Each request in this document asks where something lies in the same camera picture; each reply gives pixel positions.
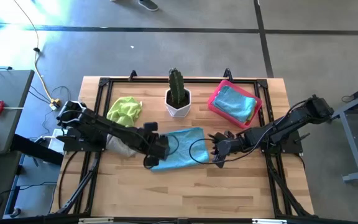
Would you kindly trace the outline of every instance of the blue cloth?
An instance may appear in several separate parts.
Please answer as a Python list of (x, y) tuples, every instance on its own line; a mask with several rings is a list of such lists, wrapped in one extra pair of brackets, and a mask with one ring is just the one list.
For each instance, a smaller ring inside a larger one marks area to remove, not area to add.
[[(182, 167), (198, 165), (189, 156), (190, 145), (198, 139), (205, 138), (202, 128), (190, 128), (185, 130), (173, 131), (167, 134), (170, 152), (173, 152), (178, 142), (173, 137), (175, 136), (179, 141), (178, 149), (172, 154), (168, 155), (165, 161), (160, 160), (158, 166), (151, 168), (151, 171), (172, 170)], [(198, 141), (191, 147), (191, 155), (200, 162), (208, 162), (209, 156), (205, 141)]]
[(254, 111), (256, 100), (240, 94), (229, 86), (223, 86), (212, 104), (236, 120), (245, 123)]

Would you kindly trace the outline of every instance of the electrical connector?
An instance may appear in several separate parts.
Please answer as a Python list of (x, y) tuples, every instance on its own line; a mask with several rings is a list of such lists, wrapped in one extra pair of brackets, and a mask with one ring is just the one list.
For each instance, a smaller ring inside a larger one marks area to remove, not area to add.
[(55, 111), (61, 107), (61, 101), (59, 99), (52, 99), (51, 103), (49, 104), (49, 107)]

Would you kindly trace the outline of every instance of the cactus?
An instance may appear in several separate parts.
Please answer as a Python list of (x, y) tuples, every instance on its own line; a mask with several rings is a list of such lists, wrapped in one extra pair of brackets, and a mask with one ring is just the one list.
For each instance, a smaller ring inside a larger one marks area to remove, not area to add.
[(171, 89), (172, 101), (179, 105), (185, 99), (185, 85), (183, 76), (176, 68), (169, 70), (169, 88)]

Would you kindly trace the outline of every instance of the gray cloth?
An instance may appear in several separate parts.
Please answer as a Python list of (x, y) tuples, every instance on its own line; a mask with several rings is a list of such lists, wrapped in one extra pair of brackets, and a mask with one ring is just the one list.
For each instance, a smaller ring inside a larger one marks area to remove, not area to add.
[(133, 156), (136, 153), (134, 150), (125, 145), (121, 139), (112, 136), (111, 134), (107, 135), (106, 150), (116, 152), (126, 157)]

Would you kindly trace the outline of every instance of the wooden tabletop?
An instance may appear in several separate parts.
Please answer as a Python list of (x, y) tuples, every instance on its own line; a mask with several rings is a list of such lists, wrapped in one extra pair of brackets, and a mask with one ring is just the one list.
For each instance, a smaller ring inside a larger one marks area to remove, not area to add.
[[(79, 100), (86, 103), (92, 110), (99, 79), (100, 77), (84, 77), (81, 86)], [(267, 80), (273, 114), (277, 119), (289, 109), (284, 81), (281, 78)], [(215, 134), (225, 130), (237, 133), (241, 131), (240, 128), (207, 108), (206, 102), (217, 85), (217, 83), (185, 84), (185, 87), (191, 90), (192, 105), (189, 114), (184, 119), (172, 118), (164, 105), (168, 83), (114, 83), (110, 106), (119, 97), (133, 96), (137, 101), (143, 102), (140, 118), (135, 125), (142, 126), (144, 122), (156, 121), (159, 133), (192, 127), (203, 128), (206, 137), (208, 133)], [(254, 93), (254, 87), (250, 84), (239, 86)], [(100, 114), (106, 94), (104, 91)], [(268, 123), (262, 91), (261, 94), (264, 102), (265, 122)], [(254, 118), (252, 125), (259, 126), (257, 117)], [(208, 141), (206, 145), (211, 151), (212, 144)], [(83, 156), (84, 152), (79, 152), (68, 165), (62, 183), (62, 204), (77, 188)], [(313, 213), (308, 184), (300, 159), (289, 154), (283, 154), (282, 157), (289, 189), (305, 210)], [(223, 169), (214, 165), (200, 165), (165, 172), (151, 172), (143, 168), (143, 158), (142, 154), (136, 154), (130, 158), (113, 152), (102, 154), (92, 216), (273, 217), (266, 162), (260, 151), (255, 151), (238, 161), (227, 162)], [(65, 156), (62, 169), (67, 159), (68, 156)], [(81, 209), (85, 207), (88, 189), (85, 190), (85, 195)], [(56, 190), (51, 212), (58, 209), (57, 198)], [(278, 199), (280, 208), (284, 211), (281, 191), (278, 191)]]

